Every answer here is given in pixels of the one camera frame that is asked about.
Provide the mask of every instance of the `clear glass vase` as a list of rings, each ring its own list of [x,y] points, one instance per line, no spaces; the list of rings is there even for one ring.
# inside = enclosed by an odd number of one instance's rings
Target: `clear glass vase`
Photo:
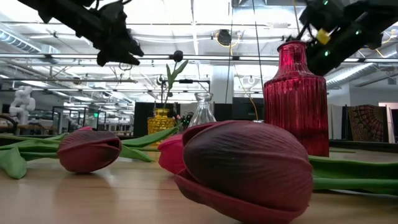
[[[213,98],[212,93],[196,93],[195,97],[198,101],[198,108],[193,115],[188,128],[199,124],[215,122],[216,118],[210,109],[210,101]]]

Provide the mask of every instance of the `green leaf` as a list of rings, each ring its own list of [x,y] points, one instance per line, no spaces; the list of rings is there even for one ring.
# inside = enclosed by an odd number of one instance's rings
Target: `green leaf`
[[[20,154],[26,161],[42,158],[58,159],[56,152],[20,152]]]
[[[69,133],[62,133],[60,135],[57,136],[53,136],[53,137],[49,137],[46,138],[47,140],[58,140],[58,141],[62,141],[65,137],[67,137],[69,135]]]
[[[47,144],[35,139],[16,142],[7,146],[0,146],[0,151],[18,147],[21,152],[56,152],[58,150],[58,145],[58,143]]]
[[[176,70],[173,72],[173,78],[174,78],[174,80],[176,79],[177,75],[179,75],[180,73],[182,73],[182,71],[184,71],[184,68],[187,66],[187,64],[188,64],[188,60],[184,61],[184,62],[179,66],[179,68],[176,69]]]
[[[170,128],[167,130],[159,131],[158,133],[148,134],[141,138],[123,140],[122,144],[127,147],[145,147],[157,141],[163,140],[170,135],[175,134],[178,131],[178,127]]]
[[[35,140],[38,142],[42,142],[42,143],[47,143],[47,144],[51,144],[51,143],[60,143],[61,141],[59,140],[52,140],[52,139],[41,139],[41,138],[32,138],[32,137],[20,137],[20,136],[3,136],[0,135],[0,139],[14,139],[14,140]]]
[[[359,162],[318,156],[309,156],[309,159],[317,177],[398,180],[398,162]]]
[[[366,190],[375,194],[398,195],[398,180],[389,179],[330,179],[314,177],[314,190]]]
[[[18,147],[6,151],[0,151],[0,167],[3,168],[9,177],[21,179],[26,174],[26,161],[21,157]]]
[[[170,67],[167,64],[166,64],[166,69],[167,69],[167,83],[169,84],[169,90],[171,90],[171,88],[173,87],[174,79],[172,72],[170,71]]]
[[[130,148],[122,145],[122,152],[119,157],[128,158],[128,159],[139,159],[144,162],[154,162],[154,160],[149,157],[147,154],[138,151],[137,149]]]

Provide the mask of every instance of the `tulip stem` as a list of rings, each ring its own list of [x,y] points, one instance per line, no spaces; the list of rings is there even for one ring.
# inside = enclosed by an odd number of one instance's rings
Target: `tulip stem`
[[[153,148],[153,149],[151,149],[151,148],[142,148],[142,149],[138,149],[138,150],[141,151],[141,152],[160,152],[159,150],[157,150],[155,148]]]

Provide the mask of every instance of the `wooden table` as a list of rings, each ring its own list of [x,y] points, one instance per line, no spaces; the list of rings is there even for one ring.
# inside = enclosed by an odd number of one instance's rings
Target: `wooden table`
[[[358,151],[333,157],[398,161],[398,154]],[[92,175],[65,171],[56,160],[29,162],[12,180],[0,170],[0,221],[4,224],[237,224],[186,199],[173,176],[155,162],[119,159]],[[293,224],[398,223],[398,198],[314,194]]]

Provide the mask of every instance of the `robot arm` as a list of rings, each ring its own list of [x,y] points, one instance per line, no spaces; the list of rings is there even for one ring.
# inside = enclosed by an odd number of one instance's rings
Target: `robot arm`
[[[308,43],[307,60],[311,72],[323,76],[360,48],[380,47],[382,32],[398,21],[398,1],[360,0],[345,6],[339,0],[309,0],[300,21],[303,30],[309,25],[318,30],[317,39]]]
[[[39,12],[45,23],[56,18],[76,31],[77,37],[86,37],[99,50],[97,64],[121,62],[139,65],[132,56],[144,56],[138,41],[126,28],[127,15],[123,12],[123,0],[103,6],[101,9],[86,9],[95,0],[18,0]]]

